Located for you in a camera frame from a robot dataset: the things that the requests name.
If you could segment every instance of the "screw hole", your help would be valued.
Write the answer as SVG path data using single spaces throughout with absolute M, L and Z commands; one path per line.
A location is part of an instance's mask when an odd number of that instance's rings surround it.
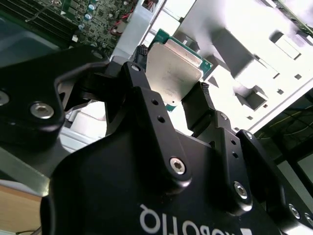
M 162 116 L 157 116 L 157 119 L 161 123 L 165 123 L 165 119 Z
M 233 154 L 233 156 L 234 156 L 235 158 L 239 158 L 239 156 L 238 156 L 238 154 L 237 154 L 237 153 L 232 152 L 232 154 Z
M 140 71 L 140 68 L 138 66 L 136 66 L 136 65 L 132 65 L 132 69 L 136 70 L 136 71 Z
M 211 142 L 209 143 L 209 145 L 211 145 L 212 148 L 215 148 L 215 147 L 216 147 L 215 141 L 211 141 Z
M 158 102 L 157 102 L 155 99 L 152 99 L 151 102 L 152 102 L 154 105 L 158 105 Z

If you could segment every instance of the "white lettering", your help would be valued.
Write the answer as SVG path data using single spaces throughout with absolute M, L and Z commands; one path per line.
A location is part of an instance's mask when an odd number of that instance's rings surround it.
M 154 210 L 148 209 L 145 205 L 141 204 L 140 207 L 143 209 L 143 211 L 140 214 L 140 219 L 139 219 L 142 229 L 149 234 L 156 234 L 161 228 L 160 217 L 158 216 L 158 214 Z M 146 221 L 145 221 L 145 217 L 148 214 L 152 215 L 156 220 L 156 224 L 152 228 L 148 227 L 146 224 Z M 178 235 L 177 218 L 174 216 L 172 218 L 173 218 L 173 233 L 168 233 L 167 215 L 164 213 L 162 214 L 162 232 L 163 232 L 163 235 Z M 201 233 L 201 235 L 210 235 L 210 229 L 208 226 L 201 225 L 200 231 L 199 231 L 198 227 L 190 220 L 186 220 L 182 224 L 183 235 L 188 235 L 188 233 L 187 233 L 187 227 L 188 226 L 191 226 L 195 230 L 196 235 L 200 235 L 200 233 Z M 252 231 L 250 229 L 240 229 L 240 230 L 241 230 L 242 235 L 252 235 Z M 221 230 L 214 229 L 212 231 L 211 235 L 230 235 L 230 233 L 225 232 L 225 234 L 224 234 Z
M 140 224 L 141 224 L 142 229 L 149 234 L 156 234 L 161 227 L 161 221 L 160 221 L 159 216 L 154 210 L 148 209 L 143 204 L 141 204 L 140 207 L 143 209 L 142 213 L 140 214 Z M 145 223 L 145 216 L 147 214 L 152 215 L 156 220 L 156 225 L 153 228 L 149 228 Z
M 252 235 L 252 232 L 250 229 L 240 229 L 240 231 L 243 235 Z
M 162 214 L 163 235 L 167 235 L 166 214 Z
M 178 235 L 177 218 L 173 216 L 173 233 L 169 235 Z
M 197 226 L 196 226 L 193 222 L 191 222 L 191 221 L 189 221 L 189 220 L 186 220 L 186 221 L 182 224 L 182 233 L 183 233 L 184 235 L 188 235 L 188 233 L 187 233 L 187 226 L 193 227 L 194 230 L 196 231 L 196 235 L 200 235 L 200 232 L 199 232 Z
M 208 226 L 202 225 L 200 227 L 200 232 L 201 232 L 202 235 L 210 235 L 210 230 L 209 230 Z
M 212 235 L 224 235 L 224 233 L 219 229 L 214 229 L 212 231 Z

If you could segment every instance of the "capacitor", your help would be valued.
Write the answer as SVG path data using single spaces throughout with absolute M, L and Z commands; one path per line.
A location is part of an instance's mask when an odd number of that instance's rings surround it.
M 85 19 L 90 21 L 92 19 L 92 15 L 91 14 L 86 14 L 85 15 Z
M 83 23 L 79 24 L 78 25 L 78 29 L 79 30 L 83 30 L 85 28 L 85 25 Z
M 96 6 L 94 4 L 89 4 L 88 5 L 88 10 L 94 11 L 96 9 Z

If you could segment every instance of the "wooden surface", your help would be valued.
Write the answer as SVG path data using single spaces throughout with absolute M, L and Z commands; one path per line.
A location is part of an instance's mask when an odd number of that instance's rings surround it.
M 20 232 L 40 226 L 41 198 L 0 186 L 0 230 Z

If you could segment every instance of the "gray metal plate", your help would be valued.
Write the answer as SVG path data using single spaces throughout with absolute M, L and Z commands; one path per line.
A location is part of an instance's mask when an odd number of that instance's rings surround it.
M 148 53 L 146 74 L 151 89 L 172 106 L 177 106 L 202 77 L 200 69 L 160 43 Z

